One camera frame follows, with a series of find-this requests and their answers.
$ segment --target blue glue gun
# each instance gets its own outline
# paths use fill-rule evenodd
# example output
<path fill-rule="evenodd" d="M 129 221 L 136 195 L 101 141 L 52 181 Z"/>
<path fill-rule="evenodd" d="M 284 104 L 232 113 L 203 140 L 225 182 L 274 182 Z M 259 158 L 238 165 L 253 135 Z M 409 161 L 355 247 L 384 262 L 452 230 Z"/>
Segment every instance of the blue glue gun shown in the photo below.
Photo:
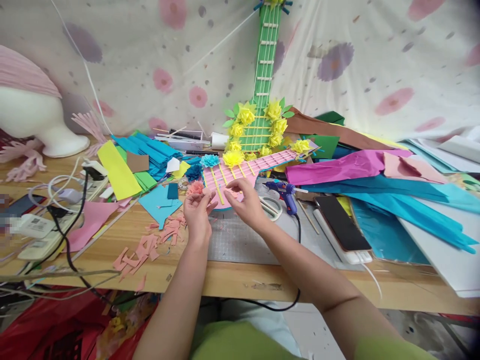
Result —
<path fill-rule="evenodd" d="M 264 184 L 270 190 L 275 190 L 280 194 L 280 199 L 286 204 L 286 213 L 288 215 L 293 216 L 297 213 L 297 205 L 292 197 L 292 194 L 295 192 L 295 186 L 280 181 L 267 181 Z"/>

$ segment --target hand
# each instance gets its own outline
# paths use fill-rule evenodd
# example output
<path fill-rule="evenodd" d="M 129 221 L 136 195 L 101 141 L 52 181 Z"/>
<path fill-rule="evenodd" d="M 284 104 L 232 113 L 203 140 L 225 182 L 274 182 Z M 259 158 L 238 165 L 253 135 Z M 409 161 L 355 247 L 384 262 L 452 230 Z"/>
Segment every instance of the hand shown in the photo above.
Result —
<path fill-rule="evenodd" d="M 245 178 L 239 178 L 228 183 L 227 189 L 234 192 L 243 192 L 243 201 L 240 202 L 227 190 L 223 191 L 231 207 L 245 224 L 257 231 L 265 222 L 270 222 L 262 209 L 260 198 L 250 182 Z"/>
<path fill-rule="evenodd" d="M 210 203 L 215 197 L 215 191 L 203 189 L 203 193 L 192 194 L 183 203 L 183 214 L 188 226 L 188 241 L 201 238 L 209 240 L 212 236 L 212 227 L 209 222 L 209 214 L 218 205 L 218 201 Z"/>

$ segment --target floral backdrop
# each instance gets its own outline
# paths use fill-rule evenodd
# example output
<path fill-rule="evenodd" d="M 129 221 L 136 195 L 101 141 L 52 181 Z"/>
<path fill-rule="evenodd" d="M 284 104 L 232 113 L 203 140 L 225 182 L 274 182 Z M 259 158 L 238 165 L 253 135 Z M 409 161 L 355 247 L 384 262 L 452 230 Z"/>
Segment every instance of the floral backdrop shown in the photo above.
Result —
<path fill-rule="evenodd" d="M 198 122 L 225 132 L 223 110 L 252 97 L 256 0 L 54 2 L 117 135 Z M 282 14 L 271 94 L 392 140 L 478 125 L 479 10 L 474 0 L 294 0 Z M 51 0 L 0 0 L 0 44 L 50 76 L 66 119 L 98 113 L 65 28 Z"/>

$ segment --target yellow paper flower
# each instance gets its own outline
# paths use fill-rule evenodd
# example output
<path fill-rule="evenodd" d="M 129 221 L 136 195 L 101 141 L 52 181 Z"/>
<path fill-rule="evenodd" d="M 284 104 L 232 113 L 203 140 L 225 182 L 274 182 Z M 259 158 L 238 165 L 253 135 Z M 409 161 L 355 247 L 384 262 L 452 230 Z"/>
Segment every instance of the yellow paper flower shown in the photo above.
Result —
<path fill-rule="evenodd" d="M 309 141 L 308 140 L 300 140 L 298 139 L 296 143 L 290 144 L 290 147 L 293 151 L 295 151 L 298 154 L 308 154 L 309 150 L 311 147 L 309 146 Z"/>
<path fill-rule="evenodd" d="M 260 157 L 264 157 L 272 154 L 272 149 L 269 147 L 266 147 L 265 145 L 263 145 L 260 149 L 258 149 L 258 151 L 260 152 Z"/>
<path fill-rule="evenodd" d="M 236 122 L 228 130 L 228 133 L 230 134 L 230 136 L 238 138 L 244 134 L 244 127 L 242 126 L 242 124 Z"/>
<path fill-rule="evenodd" d="M 244 160 L 244 153 L 241 151 L 232 151 L 229 150 L 225 152 L 222 156 L 223 163 L 229 168 L 233 168 L 236 165 L 239 165 Z"/>
<path fill-rule="evenodd" d="M 270 140 L 268 141 L 268 145 L 271 147 L 271 148 L 275 148 L 277 146 L 279 146 L 281 143 L 282 143 L 282 140 L 284 139 L 284 137 L 281 135 L 281 134 L 277 134 L 277 133 L 273 133 L 271 136 L 270 136 Z"/>
<path fill-rule="evenodd" d="M 270 118 L 271 121 L 276 122 L 282 115 L 282 107 L 280 101 L 270 101 L 268 106 L 263 109 L 265 116 Z"/>
<path fill-rule="evenodd" d="M 280 118 L 271 126 L 271 132 L 274 134 L 282 135 L 287 129 L 287 119 Z"/>
<path fill-rule="evenodd" d="M 255 160 L 256 158 L 257 158 L 257 155 L 254 152 L 249 152 L 245 156 L 245 160 L 247 161 Z"/>
<path fill-rule="evenodd" d="M 248 101 L 244 104 L 238 103 L 238 115 L 236 116 L 243 125 L 250 125 L 255 121 L 256 104 L 250 104 Z"/>
<path fill-rule="evenodd" d="M 230 140 L 227 144 L 227 150 L 231 151 L 242 151 L 242 146 L 236 140 Z"/>

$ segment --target cutting mat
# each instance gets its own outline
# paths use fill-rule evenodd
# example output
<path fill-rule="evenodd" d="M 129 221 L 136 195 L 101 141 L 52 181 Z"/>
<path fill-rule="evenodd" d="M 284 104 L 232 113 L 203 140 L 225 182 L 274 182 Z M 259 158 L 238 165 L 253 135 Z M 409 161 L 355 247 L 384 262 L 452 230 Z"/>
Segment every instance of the cutting mat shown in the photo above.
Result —
<path fill-rule="evenodd" d="M 263 185 L 264 182 L 271 180 L 258 178 L 255 189 L 261 196 L 270 196 L 278 199 L 279 194 L 276 191 L 268 190 Z M 283 201 L 280 202 L 283 206 L 283 212 L 275 223 L 292 238 L 298 240 L 297 219 L 288 215 L 285 203 Z M 304 212 L 300 209 L 300 204 L 297 203 L 296 207 L 298 208 L 298 217 L 301 223 L 301 244 L 303 246 L 336 269 L 364 271 L 360 265 L 350 265 L 340 260 L 315 219 L 313 206 L 308 207 L 307 213 L 320 231 L 320 235 L 315 232 Z M 248 264 L 279 264 L 264 240 L 247 226 L 232 209 L 212 212 L 210 223 L 212 236 L 208 248 L 208 260 Z"/>

